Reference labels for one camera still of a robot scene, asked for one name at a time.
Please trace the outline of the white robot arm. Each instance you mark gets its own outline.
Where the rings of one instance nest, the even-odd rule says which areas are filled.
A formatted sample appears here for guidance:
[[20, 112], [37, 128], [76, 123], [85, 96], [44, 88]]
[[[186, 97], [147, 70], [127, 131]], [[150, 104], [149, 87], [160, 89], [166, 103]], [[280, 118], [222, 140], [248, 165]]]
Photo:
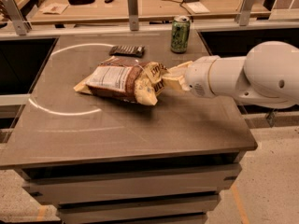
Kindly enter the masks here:
[[229, 96], [243, 105], [288, 108], [299, 105], [299, 49], [267, 41], [245, 56], [203, 56], [170, 68], [163, 81], [202, 98]]

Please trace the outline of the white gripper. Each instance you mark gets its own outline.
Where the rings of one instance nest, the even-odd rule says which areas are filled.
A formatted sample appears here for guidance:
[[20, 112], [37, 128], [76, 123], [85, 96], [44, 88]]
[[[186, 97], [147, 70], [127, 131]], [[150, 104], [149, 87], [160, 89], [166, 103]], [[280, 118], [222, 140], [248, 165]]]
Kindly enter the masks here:
[[174, 91], [190, 91], [198, 97], [214, 98], [215, 94], [209, 84], [209, 72], [218, 59], [219, 56], [204, 56], [194, 62], [187, 61], [171, 67], [168, 74], [163, 76], [163, 82]]

